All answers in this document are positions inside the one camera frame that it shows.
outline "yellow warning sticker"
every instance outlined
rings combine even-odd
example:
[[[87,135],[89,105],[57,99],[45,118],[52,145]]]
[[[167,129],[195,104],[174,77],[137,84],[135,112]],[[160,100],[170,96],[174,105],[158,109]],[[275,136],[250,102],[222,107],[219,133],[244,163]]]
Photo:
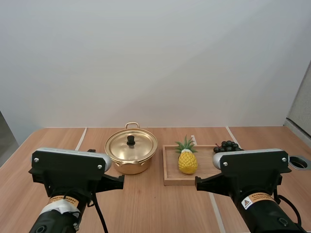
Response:
[[[253,203],[261,200],[271,200],[274,201],[274,199],[266,193],[253,193],[249,195],[248,197],[244,198],[242,203],[242,206],[245,210],[247,210]]]
[[[55,196],[55,197],[52,197],[50,198],[50,200],[48,201],[47,205],[48,204],[51,204],[52,202],[55,202],[57,200],[61,200],[61,199],[64,199],[64,196]],[[65,200],[70,202],[72,205],[74,205],[74,207],[77,207],[79,202],[77,199],[75,198],[72,198],[72,197],[65,197]]]

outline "black cable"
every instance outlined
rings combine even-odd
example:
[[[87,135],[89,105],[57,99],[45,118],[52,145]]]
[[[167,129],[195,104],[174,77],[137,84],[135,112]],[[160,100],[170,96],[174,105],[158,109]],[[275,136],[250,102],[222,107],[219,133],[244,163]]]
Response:
[[[292,204],[286,197],[282,196],[282,195],[278,195],[278,198],[280,198],[281,200],[285,201],[295,212],[295,214],[297,215],[297,221],[298,221],[298,225],[301,226],[301,217],[300,214],[297,210],[297,208],[294,206],[294,204]]]
[[[104,228],[104,232],[108,233],[108,229],[107,229],[107,226],[106,226],[103,214],[102,214],[101,209],[99,208],[99,205],[98,205],[98,202],[97,202],[96,194],[94,194],[94,204],[95,204],[95,208],[97,210],[98,216],[99,216],[99,218],[100,218],[100,220],[102,222],[102,225],[103,225],[103,228]]]

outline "tabletop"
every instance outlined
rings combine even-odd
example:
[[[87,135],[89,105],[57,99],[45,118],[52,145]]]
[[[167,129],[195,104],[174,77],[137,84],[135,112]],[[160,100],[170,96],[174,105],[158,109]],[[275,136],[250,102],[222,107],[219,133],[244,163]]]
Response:
[[[84,128],[46,128],[34,132],[0,168],[0,232],[27,233],[48,201],[44,185],[33,183],[28,171],[31,154],[40,147],[74,150]],[[120,128],[87,128],[80,151],[95,149],[104,153],[106,140]],[[232,140],[232,135],[247,150],[281,148],[289,155],[311,159],[308,148],[286,127],[222,128],[148,128],[158,140],[151,166],[141,174],[126,175],[123,190],[97,194],[99,206],[110,233],[204,233],[249,232],[229,197],[196,191],[194,186],[164,186],[162,145],[174,144],[184,136],[194,135],[198,145]],[[311,230],[311,171],[297,171],[283,176],[279,193],[299,210],[303,227]],[[119,176],[114,167],[108,175]],[[286,204],[281,208],[296,221]],[[103,232],[94,207],[86,208],[81,233]]]

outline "screw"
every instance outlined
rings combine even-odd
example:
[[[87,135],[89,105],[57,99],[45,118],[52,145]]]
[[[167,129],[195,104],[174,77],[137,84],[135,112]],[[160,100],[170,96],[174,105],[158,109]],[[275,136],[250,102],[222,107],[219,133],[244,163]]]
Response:
[[[74,223],[73,224],[73,228],[76,230],[76,231],[78,231],[79,230],[79,225],[78,225],[78,223]]]

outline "pineapple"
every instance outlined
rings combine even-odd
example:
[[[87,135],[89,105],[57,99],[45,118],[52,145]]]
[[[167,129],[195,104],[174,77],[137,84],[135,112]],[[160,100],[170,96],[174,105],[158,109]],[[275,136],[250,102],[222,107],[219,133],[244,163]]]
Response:
[[[192,144],[192,139],[187,141],[187,136],[185,137],[184,144],[176,142],[179,146],[176,148],[177,153],[180,154],[178,158],[179,170],[186,174],[193,174],[198,168],[198,162],[194,156],[196,150],[192,149],[194,144]]]

